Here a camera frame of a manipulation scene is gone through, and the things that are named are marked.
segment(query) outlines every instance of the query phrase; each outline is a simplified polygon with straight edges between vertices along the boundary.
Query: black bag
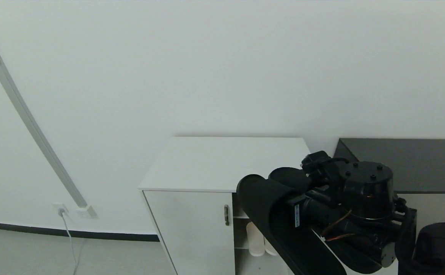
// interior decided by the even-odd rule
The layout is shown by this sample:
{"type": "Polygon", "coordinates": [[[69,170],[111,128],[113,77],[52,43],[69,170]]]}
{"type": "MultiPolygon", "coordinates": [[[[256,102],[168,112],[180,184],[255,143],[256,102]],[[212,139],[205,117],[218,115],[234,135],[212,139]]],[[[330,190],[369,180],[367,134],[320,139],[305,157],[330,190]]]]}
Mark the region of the black bag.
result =
{"type": "Polygon", "coordinates": [[[417,237],[413,260],[445,274],[445,223],[425,226],[417,237]]]}

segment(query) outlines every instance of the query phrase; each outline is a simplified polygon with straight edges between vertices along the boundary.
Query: white slipper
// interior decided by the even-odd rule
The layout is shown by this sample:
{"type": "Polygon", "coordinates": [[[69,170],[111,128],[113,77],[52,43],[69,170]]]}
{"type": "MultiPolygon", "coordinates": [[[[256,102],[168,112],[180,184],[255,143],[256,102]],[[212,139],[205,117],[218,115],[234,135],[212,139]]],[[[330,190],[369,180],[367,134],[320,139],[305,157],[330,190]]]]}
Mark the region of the white slipper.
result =
{"type": "Polygon", "coordinates": [[[246,225],[246,233],[248,234],[250,254],[255,257],[263,256],[265,254],[265,238],[263,234],[251,222],[246,225]]]}
{"type": "Polygon", "coordinates": [[[271,256],[278,256],[277,251],[273,248],[273,245],[265,238],[265,251],[271,256]]]}

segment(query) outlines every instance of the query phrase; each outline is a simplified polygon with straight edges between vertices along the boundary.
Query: orange wire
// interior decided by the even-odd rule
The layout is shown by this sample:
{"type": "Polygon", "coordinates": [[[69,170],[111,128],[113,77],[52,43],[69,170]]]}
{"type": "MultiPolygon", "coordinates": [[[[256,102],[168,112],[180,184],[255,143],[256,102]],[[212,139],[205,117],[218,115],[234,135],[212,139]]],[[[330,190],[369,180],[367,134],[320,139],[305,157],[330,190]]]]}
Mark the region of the orange wire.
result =
{"type": "Polygon", "coordinates": [[[339,239],[341,239],[341,238],[350,237],[350,236],[353,236],[353,235],[354,235],[353,233],[345,234],[345,235],[340,235],[340,236],[337,236],[337,237],[329,238],[329,239],[326,240],[326,242],[330,242],[330,241],[334,241],[334,240],[339,240],[339,239]]]}
{"type": "Polygon", "coordinates": [[[351,210],[350,209],[348,211],[348,213],[346,213],[346,215],[344,215],[342,218],[340,218],[339,220],[335,221],[334,223],[330,224],[328,227],[326,227],[322,233],[320,234],[320,236],[324,237],[327,235],[327,233],[329,232],[329,230],[331,230],[335,225],[337,225],[340,221],[343,221],[344,219],[346,219],[346,217],[348,217],[351,214],[351,210]]]}

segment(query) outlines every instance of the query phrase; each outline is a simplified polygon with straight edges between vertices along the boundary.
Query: wall outlet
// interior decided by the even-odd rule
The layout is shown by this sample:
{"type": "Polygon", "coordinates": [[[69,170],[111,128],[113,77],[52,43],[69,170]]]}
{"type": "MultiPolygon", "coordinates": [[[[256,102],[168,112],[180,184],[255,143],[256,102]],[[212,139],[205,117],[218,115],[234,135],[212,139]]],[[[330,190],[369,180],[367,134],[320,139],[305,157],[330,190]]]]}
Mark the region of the wall outlet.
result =
{"type": "Polygon", "coordinates": [[[65,204],[51,204],[53,207],[53,210],[55,211],[56,214],[58,214],[58,211],[62,208],[65,210],[66,213],[68,213],[68,209],[65,206],[65,204]]]}
{"type": "Polygon", "coordinates": [[[84,219],[95,219],[97,218],[97,214],[91,205],[87,205],[86,207],[76,209],[78,216],[84,219]]]}

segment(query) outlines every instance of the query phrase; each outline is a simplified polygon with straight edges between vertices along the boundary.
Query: gray countertop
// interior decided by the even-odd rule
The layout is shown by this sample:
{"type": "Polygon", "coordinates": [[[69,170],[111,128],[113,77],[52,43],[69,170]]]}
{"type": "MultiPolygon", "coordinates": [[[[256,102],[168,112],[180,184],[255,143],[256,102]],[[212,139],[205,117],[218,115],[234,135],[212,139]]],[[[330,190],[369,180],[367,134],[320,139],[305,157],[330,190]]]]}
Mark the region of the gray countertop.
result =
{"type": "Polygon", "coordinates": [[[398,193],[445,193],[445,139],[340,139],[343,145],[360,161],[390,167],[398,193]]]}

